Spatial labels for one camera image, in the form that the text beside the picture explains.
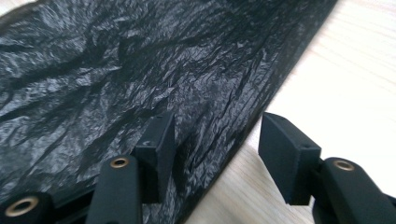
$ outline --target metal grommet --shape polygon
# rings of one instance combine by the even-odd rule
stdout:
[[[337,168],[339,168],[341,170],[345,170],[345,171],[355,170],[355,166],[353,166],[351,163],[349,163],[347,161],[334,161],[333,164],[334,164],[334,166],[336,166]]]
[[[30,212],[38,205],[36,196],[28,196],[10,205],[6,210],[7,217],[18,217]]]
[[[116,158],[114,159],[111,163],[110,166],[113,168],[121,168],[126,166],[129,163],[129,160],[127,158]]]

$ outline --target black tarp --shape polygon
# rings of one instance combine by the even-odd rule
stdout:
[[[335,0],[45,0],[0,19],[0,202],[55,202],[176,113],[146,223],[183,220],[232,158]]]

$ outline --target crinkled plastic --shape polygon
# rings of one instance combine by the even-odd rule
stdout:
[[[176,113],[166,200],[180,222],[231,159],[335,0],[46,0],[0,19],[0,201],[55,202]]]

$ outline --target wooden surface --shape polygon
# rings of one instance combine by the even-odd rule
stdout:
[[[27,2],[0,0],[0,14]],[[267,111],[362,166],[396,196],[396,1],[340,0]],[[312,223],[285,205],[257,154],[260,125],[187,223]]]

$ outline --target black plastic part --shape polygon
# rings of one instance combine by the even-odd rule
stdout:
[[[25,209],[26,213],[18,215]],[[26,192],[12,197],[0,205],[1,224],[50,224],[53,223],[53,202],[49,194]]]
[[[315,201],[312,208],[312,216],[315,224],[339,224],[335,213],[323,208],[318,201]]]
[[[358,164],[329,158],[322,164],[321,176],[340,223],[396,223],[392,203]]]
[[[290,121],[264,113],[259,155],[283,199],[290,205],[309,205],[307,183],[318,167],[320,147]]]
[[[70,197],[55,207],[57,224],[84,223],[91,204],[95,185],[81,192],[70,195]]]
[[[86,223],[142,223],[139,172],[134,157],[118,156],[105,161]]]
[[[175,152],[175,115],[166,112],[152,118],[131,153],[142,172],[143,203],[164,200]]]

